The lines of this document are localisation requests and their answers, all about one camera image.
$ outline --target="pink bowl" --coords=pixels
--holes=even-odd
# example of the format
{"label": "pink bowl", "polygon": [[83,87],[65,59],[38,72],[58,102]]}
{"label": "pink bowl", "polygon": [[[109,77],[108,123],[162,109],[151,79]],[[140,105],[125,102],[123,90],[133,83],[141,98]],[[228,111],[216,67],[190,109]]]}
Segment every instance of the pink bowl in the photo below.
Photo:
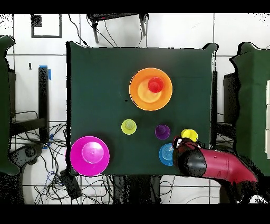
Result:
{"label": "pink bowl", "polygon": [[85,136],[71,146],[70,161],[73,168],[84,176],[101,174],[109,164],[110,153],[99,138]]}

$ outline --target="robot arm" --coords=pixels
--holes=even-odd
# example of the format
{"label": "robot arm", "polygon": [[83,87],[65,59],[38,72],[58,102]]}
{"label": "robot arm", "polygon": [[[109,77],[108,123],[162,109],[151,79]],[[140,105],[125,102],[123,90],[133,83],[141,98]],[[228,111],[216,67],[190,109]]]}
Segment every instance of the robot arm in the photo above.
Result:
{"label": "robot arm", "polygon": [[201,148],[188,138],[176,137],[172,145],[173,164],[182,174],[216,180],[226,189],[231,201],[250,199],[262,191],[265,195],[265,190],[258,184],[262,174],[237,155]]}

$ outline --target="purple cup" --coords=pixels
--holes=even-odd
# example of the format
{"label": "purple cup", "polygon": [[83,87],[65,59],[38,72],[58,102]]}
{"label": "purple cup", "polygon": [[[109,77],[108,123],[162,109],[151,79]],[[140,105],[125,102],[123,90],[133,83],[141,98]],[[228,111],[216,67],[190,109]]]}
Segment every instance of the purple cup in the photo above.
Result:
{"label": "purple cup", "polygon": [[164,140],[170,136],[171,131],[167,125],[158,125],[155,134],[158,139]]}

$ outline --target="red cup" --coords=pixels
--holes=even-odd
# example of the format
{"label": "red cup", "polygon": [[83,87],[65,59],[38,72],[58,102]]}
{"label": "red cup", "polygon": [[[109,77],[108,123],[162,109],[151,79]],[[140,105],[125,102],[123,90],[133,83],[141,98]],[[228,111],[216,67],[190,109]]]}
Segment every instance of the red cup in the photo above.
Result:
{"label": "red cup", "polygon": [[163,89],[163,86],[163,81],[158,77],[151,78],[148,82],[149,90],[154,93],[160,92]]}

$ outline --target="green panel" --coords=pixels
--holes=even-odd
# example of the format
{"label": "green panel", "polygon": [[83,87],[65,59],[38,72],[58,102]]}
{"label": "green panel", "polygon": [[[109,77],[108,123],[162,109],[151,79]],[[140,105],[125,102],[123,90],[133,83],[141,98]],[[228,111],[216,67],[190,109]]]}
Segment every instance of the green panel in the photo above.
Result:
{"label": "green panel", "polygon": [[270,80],[270,50],[241,46],[235,62],[241,82],[240,113],[236,123],[236,150],[249,157],[264,175],[270,175],[270,160],[265,153],[266,81]]}
{"label": "green panel", "polygon": [[[163,165],[159,149],[185,128],[209,144],[211,57],[210,44],[199,49],[83,48],[70,42],[72,70],[71,144],[82,136],[102,139],[110,151],[104,174],[179,174]],[[132,76],[154,67],[171,79],[173,93],[157,111],[136,107],[129,97]],[[121,124],[133,119],[137,130],[125,135]],[[171,135],[158,140],[155,127],[167,124]]]}
{"label": "green panel", "polygon": [[9,36],[0,36],[0,172],[15,175],[19,168],[8,159],[9,145],[9,123],[10,123],[10,102],[7,61],[5,59],[8,48],[13,46],[15,41]]}

